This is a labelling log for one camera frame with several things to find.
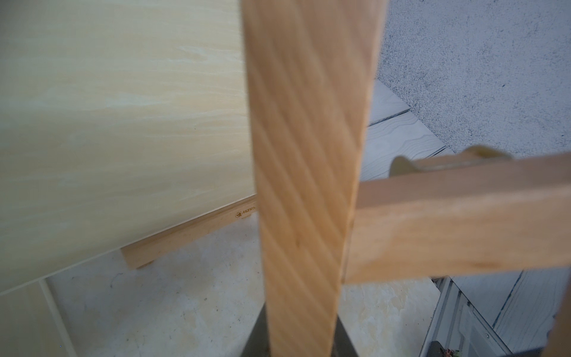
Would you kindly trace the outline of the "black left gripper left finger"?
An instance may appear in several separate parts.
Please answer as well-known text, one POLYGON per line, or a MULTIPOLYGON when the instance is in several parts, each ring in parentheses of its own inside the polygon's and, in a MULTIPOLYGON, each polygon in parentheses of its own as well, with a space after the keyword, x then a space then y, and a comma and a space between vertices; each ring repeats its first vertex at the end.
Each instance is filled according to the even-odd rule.
POLYGON ((241 357, 269 357, 269 331, 267 325, 266 305, 260 310, 260 314, 254 324, 253 330, 240 355, 241 357))

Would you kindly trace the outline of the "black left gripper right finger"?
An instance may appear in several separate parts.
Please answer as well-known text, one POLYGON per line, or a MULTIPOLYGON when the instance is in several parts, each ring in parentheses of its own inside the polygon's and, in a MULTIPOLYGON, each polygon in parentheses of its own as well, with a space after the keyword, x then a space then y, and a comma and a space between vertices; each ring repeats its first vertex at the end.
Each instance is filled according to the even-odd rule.
POLYGON ((335 326, 332 357, 358 357, 358 353, 339 316, 335 326))

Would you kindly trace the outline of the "light wooden board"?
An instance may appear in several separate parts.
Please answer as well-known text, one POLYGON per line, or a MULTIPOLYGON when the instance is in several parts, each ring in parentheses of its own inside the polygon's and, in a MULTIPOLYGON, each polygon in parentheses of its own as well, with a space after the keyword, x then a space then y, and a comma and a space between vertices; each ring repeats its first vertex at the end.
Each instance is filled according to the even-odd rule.
POLYGON ((1 355, 77 355, 45 280, 1 296, 1 355))
POLYGON ((237 1, 1 3, 1 291, 254 193, 237 1))

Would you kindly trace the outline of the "wooden easel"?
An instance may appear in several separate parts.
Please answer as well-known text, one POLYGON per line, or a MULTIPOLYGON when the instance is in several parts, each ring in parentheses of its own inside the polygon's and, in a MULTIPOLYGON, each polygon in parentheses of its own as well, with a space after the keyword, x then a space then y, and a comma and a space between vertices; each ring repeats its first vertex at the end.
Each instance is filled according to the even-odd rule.
POLYGON ((272 356, 329 356, 343 284, 570 264, 570 155, 361 181, 386 1, 241 4, 272 356))

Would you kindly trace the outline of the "wooden easel being assembled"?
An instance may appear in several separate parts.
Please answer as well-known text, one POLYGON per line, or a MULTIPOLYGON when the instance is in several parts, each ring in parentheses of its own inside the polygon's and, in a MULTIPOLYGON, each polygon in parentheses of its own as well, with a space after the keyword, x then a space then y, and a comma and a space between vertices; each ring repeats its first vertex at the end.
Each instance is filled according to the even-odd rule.
POLYGON ((204 214, 181 225, 123 247, 120 251, 130 269, 139 269, 185 245, 257 211, 256 195, 204 214))

